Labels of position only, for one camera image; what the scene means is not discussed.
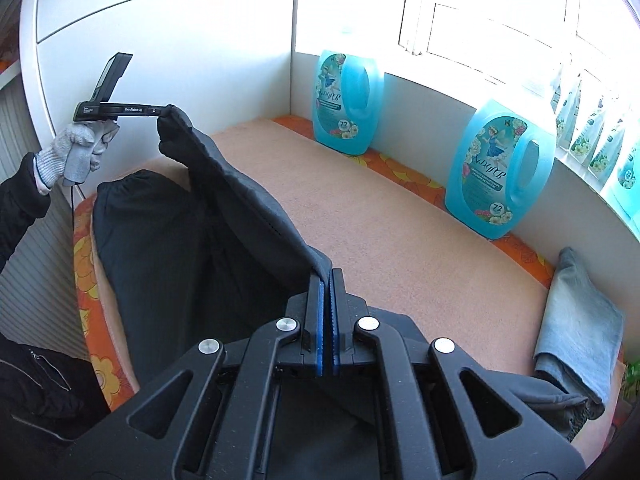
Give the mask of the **left forearm black sleeve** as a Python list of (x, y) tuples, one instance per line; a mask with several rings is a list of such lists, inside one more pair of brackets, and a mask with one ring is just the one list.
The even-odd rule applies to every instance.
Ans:
[(0, 188), (0, 270), (14, 254), (17, 245), (37, 219), (43, 218), (51, 203), (48, 193), (37, 185), (36, 155), (27, 153), (17, 172)]

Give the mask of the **left hand in grey glove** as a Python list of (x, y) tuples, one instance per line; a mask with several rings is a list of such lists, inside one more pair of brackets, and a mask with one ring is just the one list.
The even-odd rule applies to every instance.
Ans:
[(108, 144), (119, 132), (109, 120), (72, 122), (52, 143), (35, 154), (34, 175), (38, 191), (47, 195), (59, 180), (82, 183), (90, 171), (96, 171)]

